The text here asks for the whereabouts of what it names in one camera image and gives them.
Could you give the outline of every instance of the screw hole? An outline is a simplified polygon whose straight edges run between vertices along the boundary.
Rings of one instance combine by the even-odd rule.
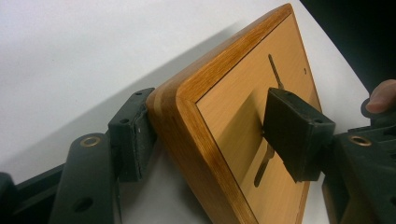
[[[128,122],[129,122],[128,119],[122,119],[122,120],[120,120],[120,123],[128,123]]]
[[[94,147],[100,143],[100,137],[90,136],[82,139],[79,143],[82,147]]]
[[[92,205],[93,205],[92,198],[89,198],[89,197],[83,198],[83,199],[80,199],[74,203],[73,210],[76,213],[82,213],[82,212],[87,211]]]
[[[391,197],[390,202],[396,207],[396,196]]]
[[[359,146],[362,147],[368,147],[370,146],[372,143],[370,140],[368,140],[367,138],[361,137],[361,136],[349,136],[349,140]]]

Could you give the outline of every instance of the wooden plaque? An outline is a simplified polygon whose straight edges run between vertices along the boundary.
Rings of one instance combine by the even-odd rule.
[[[261,127],[278,87],[319,109],[291,5],[267,13],[157,88],[156,132],[214,223],[300,223],[308,183],[294,183]]]

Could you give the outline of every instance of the fingertip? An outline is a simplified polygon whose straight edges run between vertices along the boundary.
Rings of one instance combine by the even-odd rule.
[[[381,102],[369,102],[366,105],[366,110],[373,114],[379,114],[387,110],[387,105]]]

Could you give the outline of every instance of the light wood panel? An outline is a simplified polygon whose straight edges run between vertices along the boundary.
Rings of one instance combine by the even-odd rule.
[[[308,185],[294,184],[277,155],[260,185],[252,182],[267,150],[266,92],[276,86],[269,53],[286,89],[318,105],[291,5],[253,22],[147,101],[154,128],[215,223],[301,222]]]
[[[289,16],[197,105],[259,222],[294,223],[304,183],[293,182],[277,155],[260,185],[254,186],[267,149],[261,136],[267,91],[278,86],[269,54],[284,87],[310,101],[315,88],[294,18]]]

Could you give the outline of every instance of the wood grain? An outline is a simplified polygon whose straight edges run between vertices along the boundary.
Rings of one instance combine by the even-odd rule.
[[[253,179],[267,144],[260,136],[276,69],[288,91],[319,106],[291,5],[267,13],[155,90],[150,121],[214,223],[301,222],[307,183],[280,158]]]

